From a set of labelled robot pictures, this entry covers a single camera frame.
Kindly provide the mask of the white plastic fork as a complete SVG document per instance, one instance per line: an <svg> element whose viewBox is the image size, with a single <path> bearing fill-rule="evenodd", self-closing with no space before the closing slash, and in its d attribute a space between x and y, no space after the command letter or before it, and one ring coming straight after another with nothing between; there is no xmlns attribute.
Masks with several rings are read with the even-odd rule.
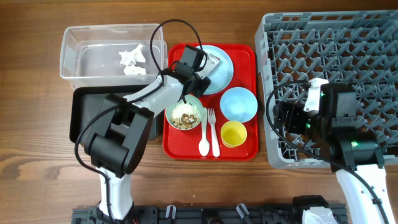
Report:
<svg viewBox="0 0 398 224"><path fill-rule="evenodd" d="M211 128L212 153L213 153L214 157L219 157L221 153L220 153L220 146L218 143L218 138L217 138L217 133L216 133L216 128L215 128L216 116L215 116L215 111L213 108L207 109L207 117L208 117L208 122L209 122L210 128Z"/></svg>

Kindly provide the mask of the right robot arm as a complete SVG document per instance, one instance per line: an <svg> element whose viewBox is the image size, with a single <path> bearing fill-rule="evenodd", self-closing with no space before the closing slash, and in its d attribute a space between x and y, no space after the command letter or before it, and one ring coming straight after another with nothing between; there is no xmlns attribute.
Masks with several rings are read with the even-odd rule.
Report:
<svg viewBox="0 0 398 224"><path fill-rule="evenodd" d="M387 193L384 151L375 134L360 131L356 92L342 83L300 81L308 90L305 105L266 103L265 117L287 145L304 152L282 131L304 134L320 146L312 158L329 163L348 203L353 223L395 223Z"/></svg>

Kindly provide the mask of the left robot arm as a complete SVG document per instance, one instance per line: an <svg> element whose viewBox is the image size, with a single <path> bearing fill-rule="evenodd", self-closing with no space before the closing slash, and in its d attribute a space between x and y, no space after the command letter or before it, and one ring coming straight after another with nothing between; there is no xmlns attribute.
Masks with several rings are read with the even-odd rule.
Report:
<svg viewBox="0 0 398 224"><path fill-rule="evenodd" d="M141 91L105 97L75 142L83 144L91 158L88 169L99 174L103 183L98 205L101 221L132 220L131 174L143 157L154 118L188 95L202 96L219 62L202 47L186 45L180 60L161 70Z"/></svg>

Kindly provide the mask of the rice and food leftovers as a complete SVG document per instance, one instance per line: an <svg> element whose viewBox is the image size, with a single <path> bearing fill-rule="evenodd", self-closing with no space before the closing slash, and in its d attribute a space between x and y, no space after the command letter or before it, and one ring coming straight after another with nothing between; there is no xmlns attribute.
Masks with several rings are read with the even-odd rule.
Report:
<svg viewBox="0 0 398 224"><path fill-rule="evenodd" d="M191 103L179 103L171 112L171 124L177 129L192 129L201 121L199 109Z"/></svg>

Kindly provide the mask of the white plastic spoon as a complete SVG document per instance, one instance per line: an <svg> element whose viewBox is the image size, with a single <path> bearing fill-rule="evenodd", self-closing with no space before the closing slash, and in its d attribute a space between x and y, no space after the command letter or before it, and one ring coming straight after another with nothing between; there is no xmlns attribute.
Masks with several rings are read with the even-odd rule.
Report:
<svg viewBox="0 0 398 224"><path fill-rule="evenodd" d="M199 152L203 157L207 156L210 151L210 143L207 140L206 130L207 130L207 109L203 108L202 119L201 119L201 140L198 145Z"/></svg>

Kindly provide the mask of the yellow plastic cup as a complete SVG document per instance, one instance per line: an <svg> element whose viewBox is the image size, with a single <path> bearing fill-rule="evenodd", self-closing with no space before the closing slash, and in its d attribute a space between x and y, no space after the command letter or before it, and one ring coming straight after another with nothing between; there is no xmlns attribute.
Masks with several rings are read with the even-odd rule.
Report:
<svg viewBox="0 0 398 224"><path fill-rule="evenodd" d="M221 127L221 140L228 148L242 145L248 136L245 126L238 121L228 121Z"/></svg>

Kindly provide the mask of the green bowl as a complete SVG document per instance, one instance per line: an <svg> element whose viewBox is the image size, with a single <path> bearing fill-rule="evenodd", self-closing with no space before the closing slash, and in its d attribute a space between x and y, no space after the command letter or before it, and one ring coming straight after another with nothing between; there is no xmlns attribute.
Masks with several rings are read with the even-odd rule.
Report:
<svg viewBox="0 0 398 224"><path fill-rule="evenodd" d="M202 105L201 101L197 97L195 97L193 95L187 95L187 96L185 96L184 100L180 100L177 103L175 103L175 104L173 104L173 105L171 105L171 106L169 106L168 108L165 109L166 119L167 119L167 121L169 122L169 124L171 126L172 126L172 124L171 124L171 112L172 112L173 108L179 103L191 103L191 104L195 105L199 109L199 111L201 113L201 118L202 118L203 105Z"/></svg>

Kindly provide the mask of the light blue plate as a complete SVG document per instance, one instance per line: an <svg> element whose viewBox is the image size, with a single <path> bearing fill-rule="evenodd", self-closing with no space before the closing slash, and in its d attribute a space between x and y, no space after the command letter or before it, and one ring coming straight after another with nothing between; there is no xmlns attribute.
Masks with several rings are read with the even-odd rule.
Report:
<svg viewBox="0 0 398 224"><path fill-rule="evenodd" d="M217 67L207 76L211 83L204 95L212 95L224 90L229 85L233 78L234 67L231 58L224 50L214 45L203 45L202 48L207 54L213 54L220 59Z"/></svg>

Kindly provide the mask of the light blue bowl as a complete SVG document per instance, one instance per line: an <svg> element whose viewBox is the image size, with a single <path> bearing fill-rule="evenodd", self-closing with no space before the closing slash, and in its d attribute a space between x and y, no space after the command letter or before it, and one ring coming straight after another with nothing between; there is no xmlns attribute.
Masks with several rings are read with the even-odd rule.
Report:
<svg viewBox="0 0 398 224"><path fill-rule="evenodd" d="M221 96L220 110L226 119L245 123L257 114L257 98L246 88L230 88Z"/></svg>

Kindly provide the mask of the white tissue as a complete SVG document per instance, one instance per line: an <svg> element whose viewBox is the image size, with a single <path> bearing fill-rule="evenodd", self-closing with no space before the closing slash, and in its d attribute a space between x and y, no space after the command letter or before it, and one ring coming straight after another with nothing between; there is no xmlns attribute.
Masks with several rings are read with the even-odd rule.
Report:
<svg viewBox="0 0 398 224"><path fill-rule="evenodd" d="M146 69L140 66L137 66L137 63L145 63L146 59L142 54L142 49L144 45L139 44L134 50L128 52L123 51L120 52L121 56L120 64L124 65L125 68L123 70L125 75L146 75Z"/></svg>

